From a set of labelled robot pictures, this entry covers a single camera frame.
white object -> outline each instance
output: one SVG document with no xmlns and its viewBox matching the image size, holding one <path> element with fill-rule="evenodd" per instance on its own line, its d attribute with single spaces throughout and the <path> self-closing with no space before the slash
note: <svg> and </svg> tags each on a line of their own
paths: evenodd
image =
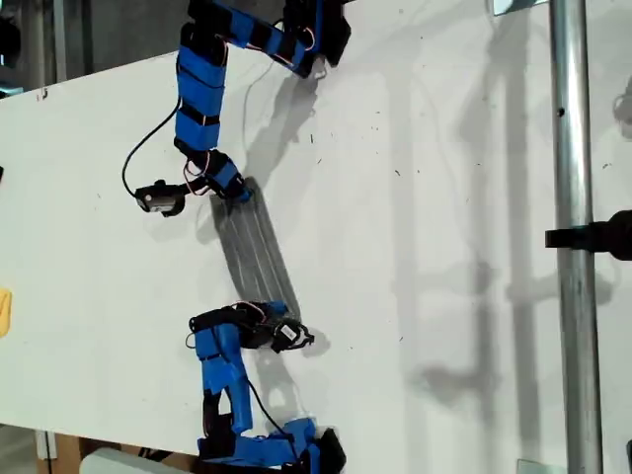
<svg viewBox="0 0 632 474">
<path fill-rule="evenodd" d="M 566 469 L 521 459 L 517 462 L 517 474 L 566 474 Z"/>
<path fill-rule="evenodd" d="M 86 456 L 79 467 L 79 474 L 181 474 L 183 472 L 186 471 L 106 447 Z"/>
<path fill-rule="evenodd" d="M 55 442 L 55 434 L 36 431 L 36 450 L 38 459 L 56 459 L 57 443 Z"/>
<path fill-rule="evenodd" d="M 548 0 L 491 0 L 494 6 L 494 15 L 504 15 L 524 8 L 530 8 Z"/>
<path fill-rule="evenodd" d="M 317 84 L 276 64 L 255 83 L 270 61 L 230 51 L 220 149 L 258 178 L 320 345 L 246 351 L 253 383 L 280 422 L 336 427 L 348 474 L 564 465 L 556 253 L 544 248 L 548 9 L 492 19 L 483 2 L 394 0 L 347 12 L 348 49 Z M 632 74 L 630 24 L 629 1 L 590 2 L 598 219 L 631 199 L 630 144 L 612 116 Z M 0 279 L 15 296 L 0 423 L 197 453 L 188 322 L 237 295 L 206 199 L 164 219 L 119 179 L 173 109 L 174 69 L 172 54 L 0 102 Z M 173 133 L 134 157 L 133 188 L 182 181 Z M 632 267 L 596 264 L 605 472 L 621 474 Z M 267 433 L 253 413 L 252 434 Z"/>
</svg>

yellow object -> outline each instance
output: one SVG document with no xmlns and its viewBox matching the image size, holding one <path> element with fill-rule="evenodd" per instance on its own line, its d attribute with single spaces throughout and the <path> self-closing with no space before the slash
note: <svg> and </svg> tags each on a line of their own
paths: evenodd
<svg viewBox="0 0 632 474">
<path fill-rule="evenodd" d="M 11 325 L 11 299 L 8 289 L 0 288 L 0 338 L 6 336 Z"/>
</svg>

black bracket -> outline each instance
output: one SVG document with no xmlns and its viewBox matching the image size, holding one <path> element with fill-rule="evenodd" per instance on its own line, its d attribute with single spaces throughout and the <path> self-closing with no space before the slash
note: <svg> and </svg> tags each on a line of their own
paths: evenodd
<svg viewBox="0 0 632 474">
<path fill-rule="evenodd" d="M 158 180 L 153 186 L 136 190 L 136 201 L 145 212 L 161 212 L 165 217 L 178 215 L 185 208 L 185 194 L 180 186 Z"/>
<path fill-rule="evenodd" d="M 548 249 L 609 252 L 617 260 L 632 261 L 632 210 L 621 210 L 607 222 L 592 222 L 571 229 L 548 230 Z"/>
</svg>

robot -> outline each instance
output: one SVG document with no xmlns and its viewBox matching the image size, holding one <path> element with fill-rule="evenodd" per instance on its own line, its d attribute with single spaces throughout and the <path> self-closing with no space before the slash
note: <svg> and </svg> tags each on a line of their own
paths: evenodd
<svg viewBox="0 0 632 474">
<path fill-rule="evenodd" d="M 196 353 L 202 365 L 204 438 L 197 445 L 202 461 L 272 468 L 282 474 L 338 474 L 346 457 L 333 430 L 316 435 L 314 422 L 298 419 L 280 427 L 263 407 L 248 379 L 241 350 L 270 344 L 276 353 L 314 342 L 307 328 L 285 316 L 284 303 L 239 302 L 192 318 Z M 250 390 L 276 430 L 269 436 L 246 437 L 253 426 Z M 219 414 L 225 393 L 231 412 Z"/>
<path fill-rule="evenodd" d="M 177 61 L 178 105 L 156 129 L 129 154 L 123 166 L 123 183 L 146 212 L 174 216 L 185 207 L 185 196 L 213 190 L 220 198 L 245 202 L 252 195 L 233 161 L 217 149 L 224 95 L 228 44 L 268 55 L 302 78 L 309 76 L 317 57 L 338 65 L 351 28 L 343 5 L 349 0 L 285 0 L 283 30 L 215 0 L 191 0 L 189 16 L 181 31 Z M 133 153 L 168 119 L 176 115 L 175 146 L 193 164 L 194 179 L 181 185 L 164 180 L 134 193 L 125 181 Z"/>
</svg>

silver pipe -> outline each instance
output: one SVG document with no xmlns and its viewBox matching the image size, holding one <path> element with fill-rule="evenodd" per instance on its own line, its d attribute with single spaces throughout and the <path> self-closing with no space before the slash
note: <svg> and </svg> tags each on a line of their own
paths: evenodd
<svg viewBox="0 0 632 474">
<path fill-rule="evenodd" d="M 550 2 L 557 227 L 593 221 L 585 0 Z M 569 474 L 601 474 L 593 255 L 558 250 Z"/>
</svg>

